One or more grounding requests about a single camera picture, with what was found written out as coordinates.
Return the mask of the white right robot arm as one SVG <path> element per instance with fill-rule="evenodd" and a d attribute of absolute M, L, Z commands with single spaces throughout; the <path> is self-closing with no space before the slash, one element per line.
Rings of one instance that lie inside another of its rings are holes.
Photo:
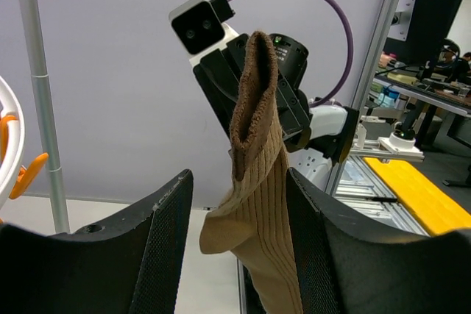
<path fill-rule="evenodd" d="M 248 38 L 247 34 L 226 35 L 221 43 L 189 59 L 194 76 L 226 133 L 230 131 L 237 101 Z M 279 66 L 276 99 L 283 141 L 289 152 L 302 152 L 297 170 L 320 185 L 331 168 L 348 157 L 359 112 L 337 102 L 312 107 L 300 90 L 308 65 L 307 48 L 282 34 L 272 34 L 270 38 Z"/>

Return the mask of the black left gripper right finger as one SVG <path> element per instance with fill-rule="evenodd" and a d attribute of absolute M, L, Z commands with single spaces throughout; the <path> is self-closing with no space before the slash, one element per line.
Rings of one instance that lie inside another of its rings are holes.
<path fill-rule="evenodd" d="M 373 220 L 299 171 L 286 196 L 304 313 L 468 313 L 470 231 L 426 237 Z"/>

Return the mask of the brown ribbed sock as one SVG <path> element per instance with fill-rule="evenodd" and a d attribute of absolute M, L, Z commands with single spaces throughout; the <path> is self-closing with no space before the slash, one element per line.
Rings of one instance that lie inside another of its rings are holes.
<path fill-rule="evenodd" d="M 248 270 L 268 313 L 301 313 L 277 81 L 273 43 L 266 33 L 253 32 L 230 122 L 232 187 L 205 216 L 199 248 L 203 254 L 233 253 Z"/>

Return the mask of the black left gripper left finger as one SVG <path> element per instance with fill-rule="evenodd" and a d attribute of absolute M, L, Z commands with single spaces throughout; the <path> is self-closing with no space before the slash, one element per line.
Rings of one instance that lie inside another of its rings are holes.
<path fill-rule="evenodd" d="M 1 225 L 3 313 L 173 313 L 194 188 L 183 170 L 75 233 Z"/>

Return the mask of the white round clip hanger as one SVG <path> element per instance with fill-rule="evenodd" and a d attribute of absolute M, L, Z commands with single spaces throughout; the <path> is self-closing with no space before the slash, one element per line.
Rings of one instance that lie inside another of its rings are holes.
<path fill-rule="evenodd" d="M 17 199 L 32 184 L 49 155 L 38 155 L 28 167 L 23 165 L 26 125 L 20 102 L 1 78 L 1 207 Z"/>

